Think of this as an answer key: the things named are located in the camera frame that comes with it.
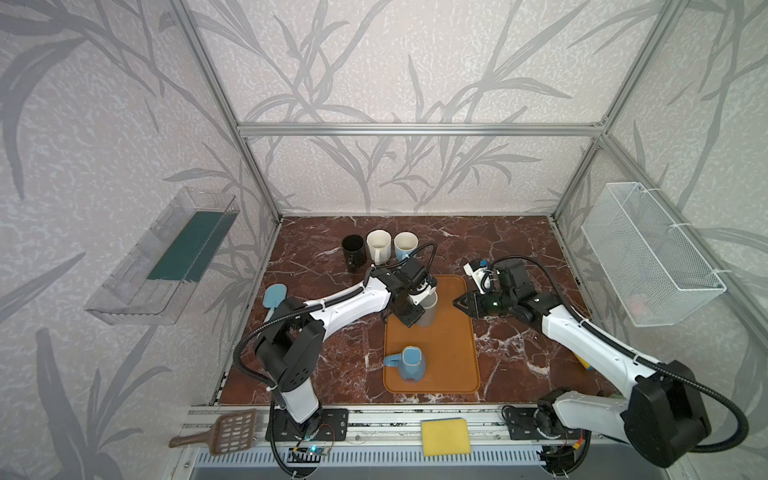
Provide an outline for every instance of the silicone mat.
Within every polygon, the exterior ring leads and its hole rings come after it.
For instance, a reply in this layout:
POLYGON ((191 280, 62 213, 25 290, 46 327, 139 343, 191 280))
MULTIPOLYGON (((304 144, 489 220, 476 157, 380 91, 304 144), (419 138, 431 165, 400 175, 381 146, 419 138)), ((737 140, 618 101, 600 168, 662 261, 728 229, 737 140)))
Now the silicone mat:
POLYGON ((389 316, 384 336, 385 355, 394 355, 407 346, 418 346, 427 362, 424 378, 408 383, 395 367, 384 367, 384 386, 393 393, 473 393, 480 386, 478 355, 472 321, 453 306, 466 293, 467 284, 458 275, 435 275, 437 317, 427 327, 406 327, 389 316))

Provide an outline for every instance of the transparent plastic box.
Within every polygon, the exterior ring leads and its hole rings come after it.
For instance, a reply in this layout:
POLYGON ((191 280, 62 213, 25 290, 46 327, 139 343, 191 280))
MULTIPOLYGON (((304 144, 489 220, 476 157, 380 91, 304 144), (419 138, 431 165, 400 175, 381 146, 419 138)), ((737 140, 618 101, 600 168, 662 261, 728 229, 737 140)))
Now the transparent plastic box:
POLYGON ((581 229, 636 326, 674 325, 726 289, 643 184, 606 184, 581 229))
POLYGON ((232 194, 182 188, 89 299, 86 311, 112 325, 175 324, 239 212, 232 194), (188 225, 200 212, 212 214, 202 214, 205 224, 193 232, 195 241, 177 242, 180 234, 190 234, 188 225))

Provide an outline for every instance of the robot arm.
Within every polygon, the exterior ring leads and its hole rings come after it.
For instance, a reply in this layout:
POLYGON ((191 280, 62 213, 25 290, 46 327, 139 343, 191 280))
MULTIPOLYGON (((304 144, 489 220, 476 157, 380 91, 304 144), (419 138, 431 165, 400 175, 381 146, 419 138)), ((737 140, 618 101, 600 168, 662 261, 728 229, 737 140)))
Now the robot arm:
POLYGON ((419 304, 436 286, 424 265, 410 257, 396 266, 372 267, 361 283, 331 296, 306 302, 289 297, 277 307, 276 320, 265 324, 256 337, 255 353, 276 384, 269 389, 297 429, 312 432, 319 426, 321 407, 310 377, 323 342, 350 323, 385 308, 411 326, 424 313, 419 304))
MULTIPOLYGON (((533 259, 525 259, 538 265, 533 259)), ((547 337, 584 359, 623 396, 614 399, 556 390, 538 402, 536 420, 541 430, 554 436, 563 427, 599 432, 632 444, 649 462, 660 467, 668 467, 710 434, 701 394, 680 381, 682 377, 695 383, 693 373, 685 365, 677 361, 664 365, 615 339, 588 319, 574 318, 571 313, 577 313, 567 308, 559 294, 536 292, 525 266, 517 258, 491 266, 474 261, 465 269, 472 270, 472 278, 480 289, 456 299, 457 308, 479 318, 511 314, 531 323, 541 321, 541 330, 547 337), (489 272, 498 276, 499 289, 490 288, 489 272), (648 365, 664 366, 678 378, 648 365)))

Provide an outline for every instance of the blue mug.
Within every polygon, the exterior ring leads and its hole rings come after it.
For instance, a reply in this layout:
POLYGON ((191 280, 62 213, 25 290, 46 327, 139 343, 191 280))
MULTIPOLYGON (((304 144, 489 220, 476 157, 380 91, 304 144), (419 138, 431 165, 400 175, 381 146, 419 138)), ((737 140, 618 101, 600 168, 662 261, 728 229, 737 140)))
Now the blue mug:
POLYGON ((419 238, 411 232, 401 232, 395 235, 395 257, 402 262, 419 246, 419 238))
POLYGON ((424 378, 427 361, 417 346, 407 346, 402 352, 384 357, 384 366, 396 366, 400 378, 414 383, 424 378))

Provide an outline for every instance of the mug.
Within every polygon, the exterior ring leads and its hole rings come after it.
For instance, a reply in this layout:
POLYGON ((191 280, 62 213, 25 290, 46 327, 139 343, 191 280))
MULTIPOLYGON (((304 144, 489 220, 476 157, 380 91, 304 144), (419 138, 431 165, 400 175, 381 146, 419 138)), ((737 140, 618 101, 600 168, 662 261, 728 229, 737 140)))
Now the mug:
POLYGON ((411 254, 419 246, 419 238, 411 232, 400 232, 395 235, 395 257, 397 261, 411 254))
POLYGON ((396 366, 400 378, 409 383, 423 379, 427 372, 427 361, 418 346, 407 346, 400 353, 384 357, 384 366, 396 366))
POLYGON ((392 255, 392 235, 384 230, 374 230, 368 234, 366 243, 374 265, 381 265, 392 255))
POLYGON ((341 241, 346 269, 353 273, 366 264, 366 243, 360 235, 348 235, 341 241))
POLYGON ((424 313, 422 313, 422 316, 413 325, 432 325, 437 317, 437 292, 432 292, 432 295, 427 296, 419 305, 424 309, 424 313))

